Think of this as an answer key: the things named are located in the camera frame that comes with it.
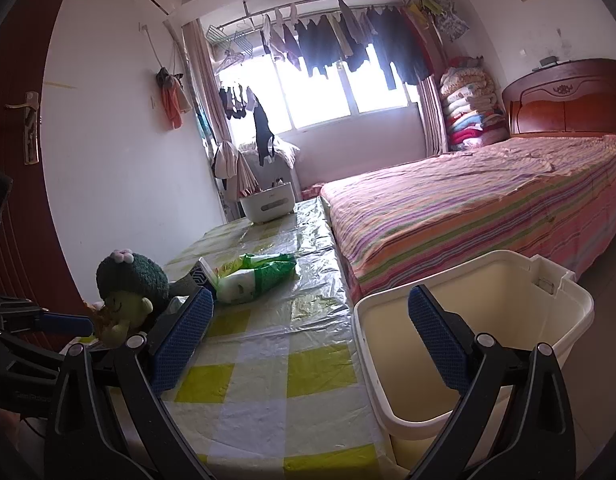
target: plastic tablecloth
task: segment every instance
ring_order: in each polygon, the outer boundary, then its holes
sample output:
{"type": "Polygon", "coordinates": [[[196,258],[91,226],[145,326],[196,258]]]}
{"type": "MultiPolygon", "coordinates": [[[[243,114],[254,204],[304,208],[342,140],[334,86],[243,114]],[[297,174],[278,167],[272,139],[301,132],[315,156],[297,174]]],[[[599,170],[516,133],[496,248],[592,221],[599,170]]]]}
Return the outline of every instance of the plastic tablecloth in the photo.
{"type": "Polygon", "coordinates": [[[254,302],[216,305],[162,395],[193,450],[220,479],[403,478],[372,412],[321,202],[217,227],[164,270],[178,280],[200,256],[218,267],[243,253],[294,253],[297,276],[254,302]]]}

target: plush toy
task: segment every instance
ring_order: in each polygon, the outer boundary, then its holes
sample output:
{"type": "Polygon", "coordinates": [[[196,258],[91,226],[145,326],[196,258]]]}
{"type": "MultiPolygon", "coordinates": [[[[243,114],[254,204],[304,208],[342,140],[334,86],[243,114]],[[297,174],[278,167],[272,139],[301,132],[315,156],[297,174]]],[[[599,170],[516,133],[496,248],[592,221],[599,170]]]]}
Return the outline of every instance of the plush toy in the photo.
{"type": "Polygon", "coordinates": [[[95,335],[109,348],[140,328],[149,330],[168,306],[168,278],[154,261],[130,250],[114,251],[97,268],[103,305],[92,314],[95,335]]]}

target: brown wooden door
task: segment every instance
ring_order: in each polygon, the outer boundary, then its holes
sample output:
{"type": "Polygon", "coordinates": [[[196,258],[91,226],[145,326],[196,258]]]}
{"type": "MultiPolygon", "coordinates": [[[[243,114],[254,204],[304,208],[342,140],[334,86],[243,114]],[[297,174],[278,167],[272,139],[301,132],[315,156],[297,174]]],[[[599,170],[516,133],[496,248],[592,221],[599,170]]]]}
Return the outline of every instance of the brown wooden door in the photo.
{"type": "MultiPolygon", "coordinates": [[[[82,300],[54,230],[40,161],[24,164],[24,113],[5,105],[40,95],[48,45],[62,0],[17,0],[0,25],[0,171],[13,179],[0,227],[0,294],[29,298],[63,313],[84,314],[82,300]]],[[[60,339],[43,334],[28,339],[54,347],[60,339]]]]}

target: floor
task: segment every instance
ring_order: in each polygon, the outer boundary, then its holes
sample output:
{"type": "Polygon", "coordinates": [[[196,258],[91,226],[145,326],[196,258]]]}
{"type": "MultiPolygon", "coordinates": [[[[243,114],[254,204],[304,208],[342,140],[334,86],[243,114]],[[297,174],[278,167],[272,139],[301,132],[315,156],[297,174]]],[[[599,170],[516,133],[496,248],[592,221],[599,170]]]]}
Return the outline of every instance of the floor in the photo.
{"type": "Polygon", "coordinates": [[[595,320],[572,349],[563,375],[582,471],[616,430],[616,236],[579,285],[595,300],[595,320]]]}

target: cream plastic bin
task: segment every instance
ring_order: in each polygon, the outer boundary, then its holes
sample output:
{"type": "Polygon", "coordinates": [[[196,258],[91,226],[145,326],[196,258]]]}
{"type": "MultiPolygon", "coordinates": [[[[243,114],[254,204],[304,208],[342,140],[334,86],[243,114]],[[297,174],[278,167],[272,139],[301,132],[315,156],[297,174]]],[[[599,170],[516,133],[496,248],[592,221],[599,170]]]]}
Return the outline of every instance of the cream plastic bin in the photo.
{"type": "MultiPolygon", "coordinates": [[[[495,251],[357,303],[353,332],[362,370],[374,413],[390,434],[400,465],[416,463],[432,442],[421,441],[442,429],[458,399],[408,317],[412,287],[426,285],[445,310],[460,314],[473,332],[488,332],[503,346],[531,350],[539,342],[552,345],[563,366],[594,317],[591,295],[574,279],[573,272],[541,256],[495,251]]],[[[509,394],[510,388],[501,389],[486,428],[492,439],[509,394]]],[[[486,433],[476,454],[488,451],[486,433]]]]}
{"type": "Polygon", "coordinates": [[[269,222],[293,211],[293,185],[287,182],[261,193],[240,198],[240,202],[248,220],[255,224],[269,222]]]}

